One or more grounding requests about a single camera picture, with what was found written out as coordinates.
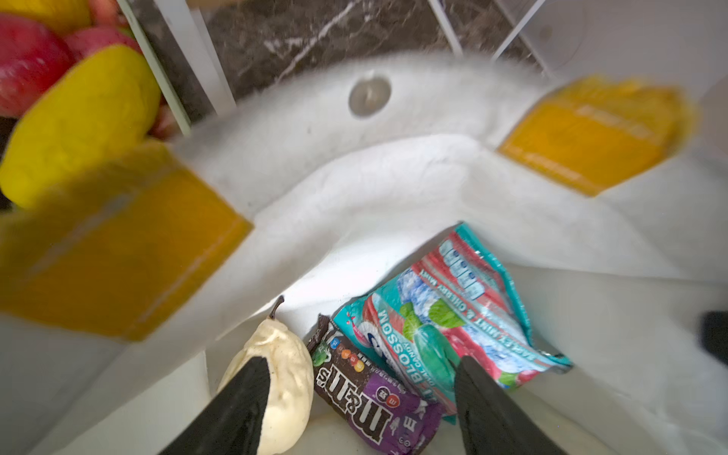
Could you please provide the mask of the teal candy bag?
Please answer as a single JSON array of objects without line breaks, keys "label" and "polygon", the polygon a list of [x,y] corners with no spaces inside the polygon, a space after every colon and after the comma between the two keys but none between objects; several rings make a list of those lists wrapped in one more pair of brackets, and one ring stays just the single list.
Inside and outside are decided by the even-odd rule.
[{"label": "teal candy bag", "polygon": [[455,377],[469,356],[503,389],[572,362],[534,345],[515,282],[465,223],[404,271],[344,305],[334,324],[377,366],[455,419]]}]

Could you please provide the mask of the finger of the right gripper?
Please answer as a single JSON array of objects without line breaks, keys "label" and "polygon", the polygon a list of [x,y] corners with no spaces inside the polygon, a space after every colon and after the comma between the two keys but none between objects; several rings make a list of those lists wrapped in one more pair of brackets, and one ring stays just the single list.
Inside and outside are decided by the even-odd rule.
[{"label": "finger of the right gripper", "polygon": [[728,363],[728,313],[710,311],[701,318],[701,347],[720,363]]}]

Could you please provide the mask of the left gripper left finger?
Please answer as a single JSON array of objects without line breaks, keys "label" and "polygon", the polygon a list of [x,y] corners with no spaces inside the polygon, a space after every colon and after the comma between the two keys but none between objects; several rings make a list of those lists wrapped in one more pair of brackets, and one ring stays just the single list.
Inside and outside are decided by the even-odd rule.
[{"label": "left gripper left finger", "polygon": [[256,454],[269,390],[267,360],[254,356],[161,454]]}]

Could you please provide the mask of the cream garlic bulb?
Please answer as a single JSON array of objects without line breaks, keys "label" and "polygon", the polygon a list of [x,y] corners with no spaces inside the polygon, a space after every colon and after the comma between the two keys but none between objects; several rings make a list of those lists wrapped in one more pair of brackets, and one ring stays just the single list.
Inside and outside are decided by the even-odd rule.
[{"label": "cream garlic bulb", "polygon": [[231,360],[217,389],[222,392],[254,356],[267,360],[270,389],[259,454],[283,454],[294,447],[307,427],[313,404],[312,359],[301,338],[276,319],[283,302],[283,297],[276,299],[268,317]]}]

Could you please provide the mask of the white grocery bag yellow handles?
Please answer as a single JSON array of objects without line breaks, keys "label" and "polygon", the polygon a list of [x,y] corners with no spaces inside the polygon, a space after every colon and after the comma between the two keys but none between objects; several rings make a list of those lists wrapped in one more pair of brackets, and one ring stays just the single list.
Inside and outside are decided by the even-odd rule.
[{"label": "white grocery bag yellow handles", "polygon": [[533,394],[624,454],[724,454],[727,121],[680,89],[404,54],[277,85],[1,216],[1,450],[50,454],[285,295],[305,333],[460,223]]}]

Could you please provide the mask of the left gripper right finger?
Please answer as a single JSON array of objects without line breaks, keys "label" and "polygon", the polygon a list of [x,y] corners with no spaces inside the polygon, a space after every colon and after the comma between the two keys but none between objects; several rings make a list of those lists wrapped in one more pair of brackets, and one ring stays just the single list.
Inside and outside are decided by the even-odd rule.
[{"label": "left gripper right finger", "polygon": [[470,356],[460,360],[454,390],[466,454],[564,452]]}]

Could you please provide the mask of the purple m&m packet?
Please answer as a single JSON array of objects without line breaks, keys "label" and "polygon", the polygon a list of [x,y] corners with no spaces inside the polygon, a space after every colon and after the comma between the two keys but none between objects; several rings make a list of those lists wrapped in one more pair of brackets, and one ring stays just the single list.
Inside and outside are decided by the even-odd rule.
[{"label": "purple m&m packet", "polygon": [[383,454],[419,454],[439,430],[443,407],[377,367],[328,316],[307,342],[314,389],[353,431]]}]

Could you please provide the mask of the long yellow fruit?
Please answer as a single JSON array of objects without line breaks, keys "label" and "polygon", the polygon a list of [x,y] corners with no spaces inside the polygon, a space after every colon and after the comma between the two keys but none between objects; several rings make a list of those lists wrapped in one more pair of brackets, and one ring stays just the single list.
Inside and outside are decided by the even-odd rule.
[{"label": "long yellow fruit", "polygon": [[123,155],[155,124],[161,91],[145,58],[112,45],[75,64],[16,123],[1,161],[1,191],[33,207],[43,193]]}]

